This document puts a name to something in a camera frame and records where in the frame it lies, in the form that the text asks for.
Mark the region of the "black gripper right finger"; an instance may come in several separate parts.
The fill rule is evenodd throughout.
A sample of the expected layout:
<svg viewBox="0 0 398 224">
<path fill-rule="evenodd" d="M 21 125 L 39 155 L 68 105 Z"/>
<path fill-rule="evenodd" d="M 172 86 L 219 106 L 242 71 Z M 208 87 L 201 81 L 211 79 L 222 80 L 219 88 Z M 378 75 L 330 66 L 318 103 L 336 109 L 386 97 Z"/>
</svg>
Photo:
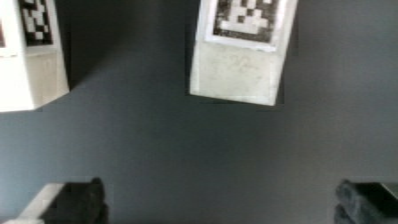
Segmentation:
<svg viewBox="0 0 398 224">
<path fill-rule="evenodd" d="M 336 196 L 334 224 L 398 224 L 398 183 L 345 180 Z"/>
</svg>

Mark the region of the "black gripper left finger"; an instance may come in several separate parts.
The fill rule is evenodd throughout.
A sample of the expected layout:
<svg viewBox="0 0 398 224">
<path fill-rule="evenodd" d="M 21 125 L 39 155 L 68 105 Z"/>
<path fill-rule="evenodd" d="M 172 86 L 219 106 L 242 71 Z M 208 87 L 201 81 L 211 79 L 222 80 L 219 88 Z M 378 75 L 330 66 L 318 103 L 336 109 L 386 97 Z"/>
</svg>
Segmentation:
<svg viewBox="0 0 398 224">
<path fill-rule="evenodd" d="M 68 182 L 39 218 L 44 224 L 108 224 L 105 185 L 100 178 Z"/>
</svg>

